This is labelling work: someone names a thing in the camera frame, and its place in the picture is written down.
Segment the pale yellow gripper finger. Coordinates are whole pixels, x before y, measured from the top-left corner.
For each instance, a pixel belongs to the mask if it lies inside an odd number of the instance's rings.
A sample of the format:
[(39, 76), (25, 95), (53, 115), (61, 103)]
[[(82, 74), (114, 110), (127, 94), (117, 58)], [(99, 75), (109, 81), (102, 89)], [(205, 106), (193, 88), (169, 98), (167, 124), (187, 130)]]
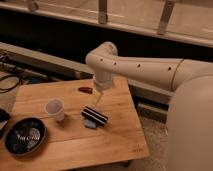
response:
[(92, 103), (94, 105), (97, 105), (100, 101), (100, 99), (102, 98), (103, 96), (103, 92), (102, 91), (98, 91), (96, 89), (93, 89), (92, 91)]

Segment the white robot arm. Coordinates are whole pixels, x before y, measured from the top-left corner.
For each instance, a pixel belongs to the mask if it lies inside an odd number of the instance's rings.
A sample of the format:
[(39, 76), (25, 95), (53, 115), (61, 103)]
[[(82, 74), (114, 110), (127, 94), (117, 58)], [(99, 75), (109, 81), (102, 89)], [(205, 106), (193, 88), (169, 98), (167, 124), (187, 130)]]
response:
[(213, 62), (120, 57), (111, 42), (90, 51), (85, 61), (98, 91), (120, 75), (169, 101), (166, 171), (213, 171)]

